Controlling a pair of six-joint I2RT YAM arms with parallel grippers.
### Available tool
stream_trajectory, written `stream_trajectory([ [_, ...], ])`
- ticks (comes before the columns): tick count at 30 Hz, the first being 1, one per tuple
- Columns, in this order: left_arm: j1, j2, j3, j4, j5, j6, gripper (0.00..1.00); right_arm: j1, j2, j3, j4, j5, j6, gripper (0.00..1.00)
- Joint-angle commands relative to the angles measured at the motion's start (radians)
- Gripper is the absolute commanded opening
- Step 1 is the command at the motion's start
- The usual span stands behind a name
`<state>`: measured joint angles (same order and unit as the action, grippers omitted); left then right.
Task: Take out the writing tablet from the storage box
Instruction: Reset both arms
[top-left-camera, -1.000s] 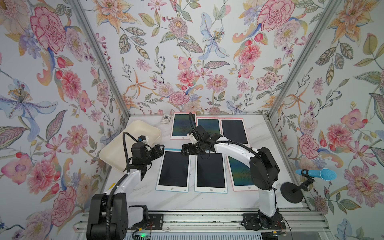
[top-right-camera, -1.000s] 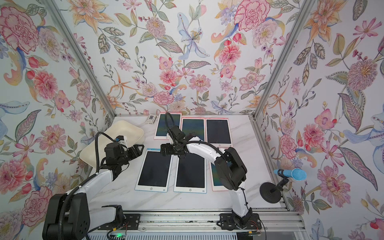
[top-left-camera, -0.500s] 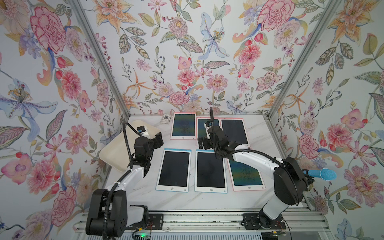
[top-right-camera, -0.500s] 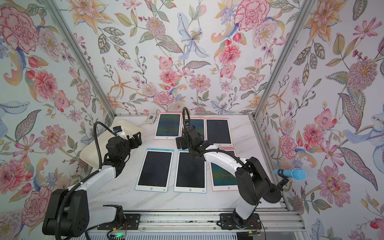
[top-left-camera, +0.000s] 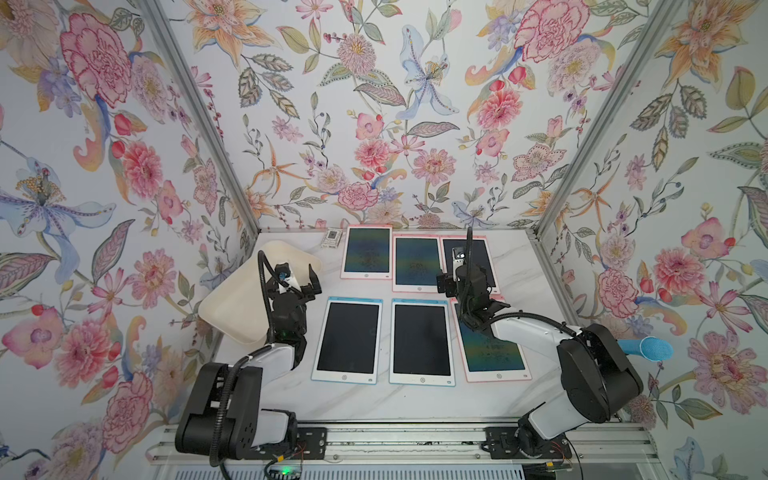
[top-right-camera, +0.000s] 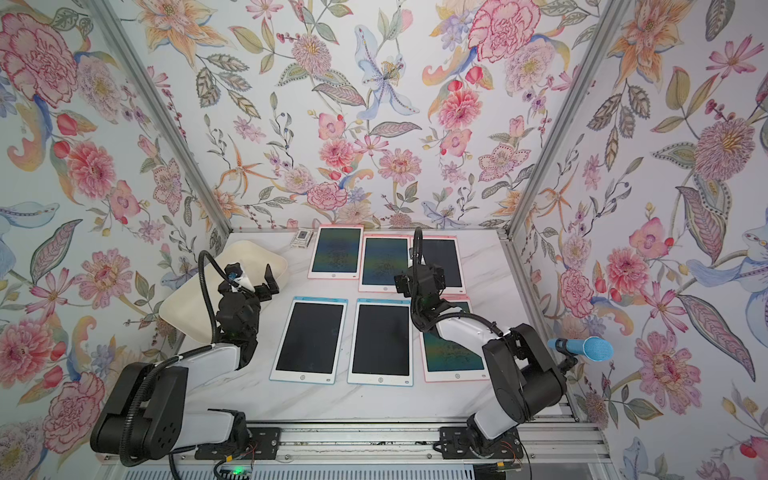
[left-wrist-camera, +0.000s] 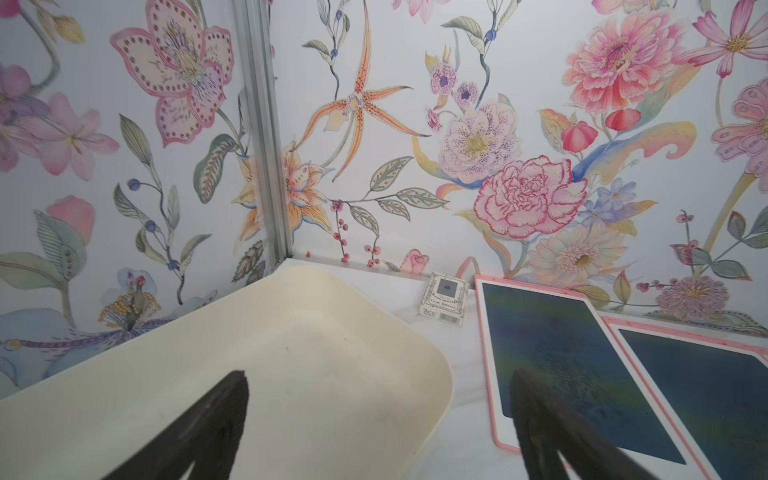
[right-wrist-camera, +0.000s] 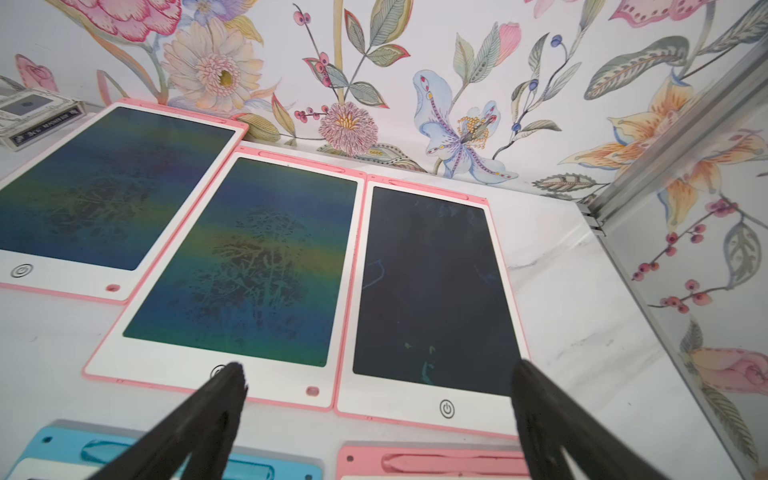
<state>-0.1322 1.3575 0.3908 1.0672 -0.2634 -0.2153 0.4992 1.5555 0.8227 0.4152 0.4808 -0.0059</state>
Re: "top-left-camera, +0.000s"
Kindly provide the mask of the pink writing tablet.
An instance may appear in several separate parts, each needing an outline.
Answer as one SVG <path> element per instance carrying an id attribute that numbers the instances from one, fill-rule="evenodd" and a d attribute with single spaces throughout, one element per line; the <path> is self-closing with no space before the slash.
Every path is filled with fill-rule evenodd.
<path id="1" fill-rule="evenodd" d="M 347 230 L 340 277 L 342 279 L 391 280 L 392 228 L 384 225 L 353 225 Z"/>
<path id="2" fill-rule="evenodd" d="M 453 250 L 458 247 L 463 248 L 466 243 L 466 238 L 456 235 L 441 236 L 440 242 L 444 253 L 445 272 L 452 275 L 454 273 Z M 487 280 L 492 288 L 491 293 L 500 294 L 501 291 L 492 262 L 492 256 L 490 255 L 487 238 L 485 236 L 475 237 L 473 239 L 472 256 L 473 264 L 477 264 L 485 270 Z"/>
<path id="3" fill-rule="evenodd" d="M 393 237 L 393 291 L 437 293 L 437 277 L 443 273 L 440 238 L 430 235 Z"/>

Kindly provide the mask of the cream plastic storage box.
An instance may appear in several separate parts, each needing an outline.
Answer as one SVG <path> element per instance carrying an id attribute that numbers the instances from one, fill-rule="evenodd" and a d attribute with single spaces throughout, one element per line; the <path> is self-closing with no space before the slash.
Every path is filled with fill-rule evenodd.
<path id="1" fill-rule="evenodd" d="M 288 263 L 300 285 L 309 282 L 309 267 L 323 271 L 322 260 L 281 240 L 265 243 L 221 284 L 198 308 L 199 317 L 242 345 L 263 345 L 268 320 L 263 303 L 256 254 L 263 251 L 272 266 Z"/>

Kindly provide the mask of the blue writing tablet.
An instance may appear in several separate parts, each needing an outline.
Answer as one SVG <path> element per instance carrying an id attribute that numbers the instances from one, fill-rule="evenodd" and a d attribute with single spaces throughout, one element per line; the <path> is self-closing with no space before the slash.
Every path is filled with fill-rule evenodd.
<path id="1" fill-rule="evenodd" d="M 455 369 L 446 301 L 392 301 L 389 382 L 454 387 Z"/>
<path id="2" fill-rule="evenodd" d="M 319 382 L 377 383 L 383 301 L 330 297 L 311 379 Z"/>

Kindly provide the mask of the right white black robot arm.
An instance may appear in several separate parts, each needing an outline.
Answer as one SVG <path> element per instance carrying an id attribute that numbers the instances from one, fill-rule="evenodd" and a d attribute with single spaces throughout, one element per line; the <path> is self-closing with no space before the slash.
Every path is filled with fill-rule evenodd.
<path id="1" fill-rule="evenodd" d="M 490 296 L 485 272 L 462 265 L 436 276 L 437 291 L 458 303 L 458 320 L 470 330 L 533 350 L 558 362 L 560 387 L 517 421 L 514 453 L 537 458 L 552 440 L 587 423 L 609 421 L 643 391 L 643 383 L 617 339 L 602 325 L 569 326 L 547 316 L 513 310 Z"/>

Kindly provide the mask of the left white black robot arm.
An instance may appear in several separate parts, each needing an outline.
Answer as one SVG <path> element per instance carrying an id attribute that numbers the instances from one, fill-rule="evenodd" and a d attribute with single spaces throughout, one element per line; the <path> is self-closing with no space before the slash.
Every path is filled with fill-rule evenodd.
<path id="1" fill-rule="evenodd" d="M 272 266 L 258 253 L 267 341 L 233 364 L 209 362 L 195 381 L 174 439 L 175 449 L 227 460 L 279 459 L 299 448 L 296 414 L 261 405 L 262 389 L 296 369 L 307 348 L 307 304 L 322 293 L 312 264 Z"/>

